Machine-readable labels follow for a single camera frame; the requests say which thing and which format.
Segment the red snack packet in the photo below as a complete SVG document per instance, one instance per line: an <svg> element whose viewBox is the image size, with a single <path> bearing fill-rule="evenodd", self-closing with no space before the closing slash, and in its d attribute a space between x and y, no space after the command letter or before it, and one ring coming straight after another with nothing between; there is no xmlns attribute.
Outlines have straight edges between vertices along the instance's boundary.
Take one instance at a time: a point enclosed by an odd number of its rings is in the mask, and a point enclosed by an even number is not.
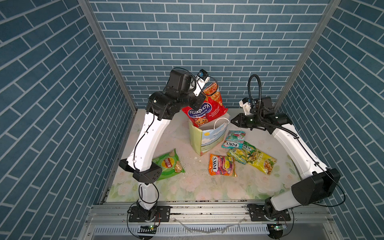
<svg viewBox="0 0 384 240"><path fill-rule="evenodd" d="M223 106L223 100L219 91L219 85L214 82L205 90L206 99L198 110L185 107L182 111L187 115L195 127L201 127L227 113L228 109Z"/></svg>

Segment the teal Fox's candy bag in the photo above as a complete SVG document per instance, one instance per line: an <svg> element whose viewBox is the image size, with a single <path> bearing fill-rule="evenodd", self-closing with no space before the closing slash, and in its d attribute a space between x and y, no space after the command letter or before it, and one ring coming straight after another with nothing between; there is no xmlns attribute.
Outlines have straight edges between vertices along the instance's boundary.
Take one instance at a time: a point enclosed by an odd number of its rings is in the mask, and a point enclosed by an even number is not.
<svg viewBox="0 0 384 240"><path fill-rule="evenodd" d="M241 149L245 141L246 133L244 131L229 131L222 144L225 149Z"/></svg>

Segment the yellow-green snack packet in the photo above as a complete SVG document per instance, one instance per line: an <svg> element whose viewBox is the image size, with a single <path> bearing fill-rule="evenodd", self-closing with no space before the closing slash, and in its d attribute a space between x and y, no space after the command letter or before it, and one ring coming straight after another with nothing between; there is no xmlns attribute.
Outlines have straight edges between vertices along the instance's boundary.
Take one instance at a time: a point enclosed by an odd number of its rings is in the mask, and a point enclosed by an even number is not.
<svg viewBox="0 0 384 240"><path fill-rule="evenodd" d="M247 163L257 168L266 175L270 175L277 160L264 152L256 149L248 157Z"/></svg>

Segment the green Fox's Spring Tea candy bag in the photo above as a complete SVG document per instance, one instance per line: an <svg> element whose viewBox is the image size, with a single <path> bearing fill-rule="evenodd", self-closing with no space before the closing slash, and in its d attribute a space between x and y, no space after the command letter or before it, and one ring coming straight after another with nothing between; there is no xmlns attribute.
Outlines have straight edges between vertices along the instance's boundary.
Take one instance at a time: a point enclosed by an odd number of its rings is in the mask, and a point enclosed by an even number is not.
<svg viewBox="0 0 384 240"><path fill-rule="evenodd" d="M252 164L254 157L252 155L256 153L257 148L248 142L244 142L241 148L230 149L227 152L227 156L232 157L237 162L245 165Z"/></svg>

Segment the floral paper gift bag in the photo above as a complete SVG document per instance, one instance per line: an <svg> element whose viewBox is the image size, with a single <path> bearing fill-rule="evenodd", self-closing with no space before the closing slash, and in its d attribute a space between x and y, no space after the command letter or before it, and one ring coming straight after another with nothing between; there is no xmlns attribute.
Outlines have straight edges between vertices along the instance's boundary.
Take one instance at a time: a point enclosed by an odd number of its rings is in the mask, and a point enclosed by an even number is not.
<svg viewBox="0 0 384 240"><path fill-rule="evenodd" d="M228 113L199 128L189 120L190 143L194 151L202 156L223 142L229 123Z"/></svg>

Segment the orange Fox's fruit candy bag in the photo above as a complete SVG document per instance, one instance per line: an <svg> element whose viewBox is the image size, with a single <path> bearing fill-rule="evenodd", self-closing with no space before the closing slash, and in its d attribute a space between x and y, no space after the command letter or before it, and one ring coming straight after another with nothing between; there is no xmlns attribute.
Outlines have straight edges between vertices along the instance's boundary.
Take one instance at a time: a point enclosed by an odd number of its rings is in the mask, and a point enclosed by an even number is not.
<svg viewBox="0 0 384 240"><path fill-rule="evenodd" d="M209 174L211 176L237 177L235 172L235 159L229 156L210 154Z"/></svg>

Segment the green snack packet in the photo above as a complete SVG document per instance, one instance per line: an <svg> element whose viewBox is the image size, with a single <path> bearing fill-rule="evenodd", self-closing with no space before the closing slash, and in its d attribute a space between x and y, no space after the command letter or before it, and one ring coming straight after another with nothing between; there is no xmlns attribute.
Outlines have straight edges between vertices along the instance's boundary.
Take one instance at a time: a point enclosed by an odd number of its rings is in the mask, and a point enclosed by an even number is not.
<svg viewBox="0 0 384 240"><path fill-rule="evenodd" d="M185 173L176 149L173 149L169 153L163 154L152 161L162 169L158 181L174 177L180 173Z"/></svg>

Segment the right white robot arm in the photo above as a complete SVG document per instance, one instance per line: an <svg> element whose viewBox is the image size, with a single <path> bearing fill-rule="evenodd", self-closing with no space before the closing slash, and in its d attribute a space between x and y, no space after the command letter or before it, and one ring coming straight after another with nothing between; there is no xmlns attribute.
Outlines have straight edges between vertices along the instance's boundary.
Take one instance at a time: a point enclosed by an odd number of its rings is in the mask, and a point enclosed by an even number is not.
<svg viewBox="0 0 384 240"><path fill-rule="evenodd" d="M301 178L289 191L268 198L266 213L317 204L333 194L338 187L340 172L329 168L312 152L299 136L292 120L273 110L269 97L259 100L244 98L239 105L243 113L234 117L232 124L243 129L268 131L287 151Z"/></svg>

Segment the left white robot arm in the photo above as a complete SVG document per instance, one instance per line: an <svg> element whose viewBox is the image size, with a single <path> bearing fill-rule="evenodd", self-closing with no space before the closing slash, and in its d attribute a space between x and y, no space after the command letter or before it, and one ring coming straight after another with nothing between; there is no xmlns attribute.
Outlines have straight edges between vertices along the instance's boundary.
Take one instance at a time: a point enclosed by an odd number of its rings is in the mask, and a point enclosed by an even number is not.
<svg viewBox="0 0 384 240"><path fill-rule="evenodd" d="M181 109L200 109L206 99L203 88L209 80L205 70L193 75L186 69L173 68L165 88L150 95L137 143L132 153L120 162L121 168L132 172L140 183L138 203L142 209L153 209L160 196L155 182L161 168L152 159L161 136Z"/></svg>

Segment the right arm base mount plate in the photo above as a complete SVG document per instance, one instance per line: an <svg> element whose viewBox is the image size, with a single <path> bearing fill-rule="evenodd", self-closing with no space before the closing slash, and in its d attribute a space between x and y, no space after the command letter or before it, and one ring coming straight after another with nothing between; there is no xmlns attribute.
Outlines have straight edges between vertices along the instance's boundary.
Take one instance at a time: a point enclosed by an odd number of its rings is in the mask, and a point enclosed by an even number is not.
<svg viewBox="0 0 384 240"><path fill-rule="evenodd" d="M288 210L276 211L271 206L261 206L256 204L248 204L246 206L252 222L263 222L263 221L290 221L291 216Z"/></svg>

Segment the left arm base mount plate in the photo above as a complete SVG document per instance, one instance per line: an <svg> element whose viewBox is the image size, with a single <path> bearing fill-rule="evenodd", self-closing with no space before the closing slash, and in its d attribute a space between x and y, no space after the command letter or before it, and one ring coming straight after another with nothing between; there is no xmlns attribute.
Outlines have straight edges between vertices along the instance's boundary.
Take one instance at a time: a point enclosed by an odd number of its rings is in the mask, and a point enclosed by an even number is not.
<svg viewBox="0 0 384 240"><path fill-rule="evenodd" d="M150 210L144 209L142 206L134 204L127 211L128 221L132 223L144 223L144 222L169 222L171 207L170 206L153 206Z"/></svg>

